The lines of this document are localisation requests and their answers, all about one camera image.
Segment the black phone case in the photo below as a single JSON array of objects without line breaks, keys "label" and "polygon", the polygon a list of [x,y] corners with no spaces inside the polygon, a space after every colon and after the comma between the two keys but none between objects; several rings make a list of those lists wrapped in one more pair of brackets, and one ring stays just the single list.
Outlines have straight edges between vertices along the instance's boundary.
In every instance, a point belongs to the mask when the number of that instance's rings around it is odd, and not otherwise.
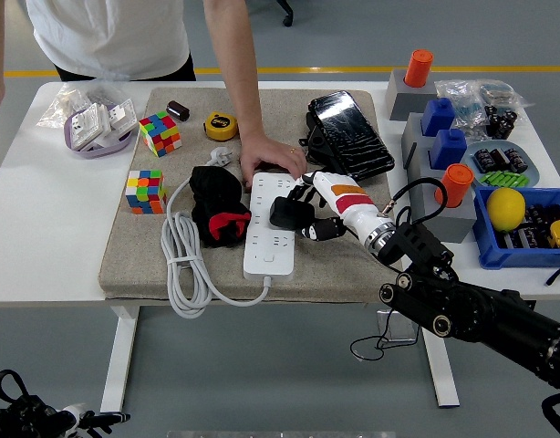
[{"label": "black phone case", "polygon": [[331,162],[335,172],[356,181],[393,169],[395,162],[386,145],[348,92],[338,91],[313,99],[308,110],[309,128],[313,129],[312,118],[325,143],[308,143],[313,158],[322,163]]}]

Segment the orange cup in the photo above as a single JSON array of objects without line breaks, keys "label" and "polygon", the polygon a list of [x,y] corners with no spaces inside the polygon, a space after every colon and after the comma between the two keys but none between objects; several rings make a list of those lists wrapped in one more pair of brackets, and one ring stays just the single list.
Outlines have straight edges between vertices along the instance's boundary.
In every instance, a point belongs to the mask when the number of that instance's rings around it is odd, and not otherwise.
[{"label": "orange cup", "polygon": [[[474,180],[474,172],[465,164],[451,164],[442,177],[442,184],[448,193],[448,208],[458,207]],[[436,189],[434,199],[442,205],[442,190]]]},{"label": "orange cup", "polygon": [[408,87],[419,89],[426,85],[430,66],[434,60],[434,55],[429,50],[420,48],[411,54],[410,64],[404,82]]}]

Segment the rubik's cube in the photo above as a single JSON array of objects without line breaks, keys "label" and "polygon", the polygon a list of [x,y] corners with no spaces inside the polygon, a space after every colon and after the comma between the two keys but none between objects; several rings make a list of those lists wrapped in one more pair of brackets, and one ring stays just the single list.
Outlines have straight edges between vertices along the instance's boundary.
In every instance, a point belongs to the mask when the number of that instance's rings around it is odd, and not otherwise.
[{"label": "rubik's cube", "polygon": [[135,214],[161,214],[167,210],[167,194],[161,171],[130,171],[126,199]]},{"label": "rubik's cube", "polygon": [[166,111],[152,114],[140,121],[142,139],[150,150],[161,157],[181,147],[181,134]]}]

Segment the gray felt mat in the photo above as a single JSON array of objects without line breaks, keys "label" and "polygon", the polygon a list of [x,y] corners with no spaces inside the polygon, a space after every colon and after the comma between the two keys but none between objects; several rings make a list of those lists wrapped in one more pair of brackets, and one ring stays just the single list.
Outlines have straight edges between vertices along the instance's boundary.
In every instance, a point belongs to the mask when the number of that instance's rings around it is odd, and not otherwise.
[{"label": "gray felt mat", "polygon": [[[298,145],[306,137],[306,108],[311,99],[333,90],[263,89],[260,90],[264,126],[267,134],[278,141]],[[363,113],[377,127],[371,96],[365,91],[350,93]],[[164,110],[170,100],[177,100],[190,109],[191,116],[179,123],[182,146],[157,158],[138,139],[132,170],[162,170],[170,195],[191,176],[192,168],[210,159],[210,152],[221,143],[206,137],[203,122],[212,111],[233,114],[225,89],[160,88],[151,92],[145,114]],[[233,151],[233,162],[226,169],[241,179],[238,162],[240,142],[234,138],[224,143]],[[385,175],[360,184],[381,208],[390,198]],[[249,207],[249,195],[244,204]],[[173,211],[191,213],[192,191],[187,187],[177,198]],[[319,216],[328,217],[327,209],[318,209]],[[108,246],[99,273],[99,283],[107,298],[168,299],[167,268],[161,250],[160,235],[164,215],[133,214],[124,197],[114,220]],[[251,299],[262,291],[259,281],[244,279],[244,246],[235,248],[202,248],[203,259],[213,283],[230,298]],[[296,238],[294,280],[275,283],[267,300],[302,302],[378,302],[379,287],[392,282],[395,273],[379,265],[351,235],[316,243]],[[183,290],[192,294],[190,270],[181,275]]]}]

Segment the black plug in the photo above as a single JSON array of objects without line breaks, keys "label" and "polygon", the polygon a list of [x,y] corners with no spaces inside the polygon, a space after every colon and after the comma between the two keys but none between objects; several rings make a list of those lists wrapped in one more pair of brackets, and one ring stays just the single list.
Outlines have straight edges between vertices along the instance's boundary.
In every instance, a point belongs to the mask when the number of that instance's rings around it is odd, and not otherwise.
[{"label": "black plug", "polygon": [[315,221],[315,207],[310,203],[278,196],[270,207],[270,224],[285,230],[298,230]]}]

